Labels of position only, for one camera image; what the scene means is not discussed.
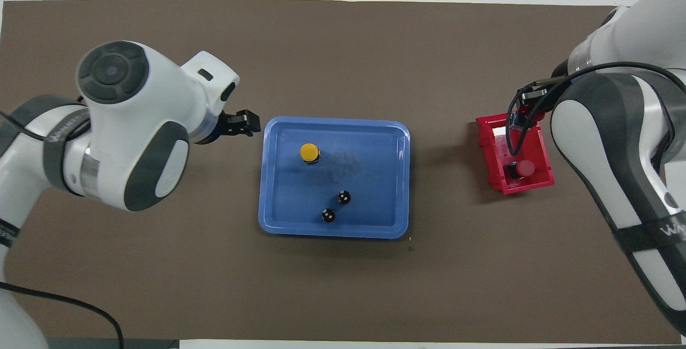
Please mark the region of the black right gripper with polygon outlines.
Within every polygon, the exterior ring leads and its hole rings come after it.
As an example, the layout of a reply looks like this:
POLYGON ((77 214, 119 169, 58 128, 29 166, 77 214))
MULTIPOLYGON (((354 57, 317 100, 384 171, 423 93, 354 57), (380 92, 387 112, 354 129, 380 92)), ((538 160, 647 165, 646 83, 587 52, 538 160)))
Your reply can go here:
POLYGON ((525 123, 530 120, 532 123, 541 121, 546 115, 546 96, 565 79, 565 76, 555 76, 552 78, 535 80, 528 85, 517 90, 517 123, 525 123))

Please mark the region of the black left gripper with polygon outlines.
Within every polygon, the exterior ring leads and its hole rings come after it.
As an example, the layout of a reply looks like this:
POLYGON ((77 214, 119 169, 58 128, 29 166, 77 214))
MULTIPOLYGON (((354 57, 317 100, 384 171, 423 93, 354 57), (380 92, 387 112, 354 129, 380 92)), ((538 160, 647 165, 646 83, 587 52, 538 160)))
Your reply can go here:
POLYGON ((250 110, 238 110, 236 112, 235 123, 229 123, 229 115, 221 112, 217 123, 208 136, 199 141, 200 145, 208 145, 221 136, 254 136, 254 131, 261 131, 259 115, 250 110))

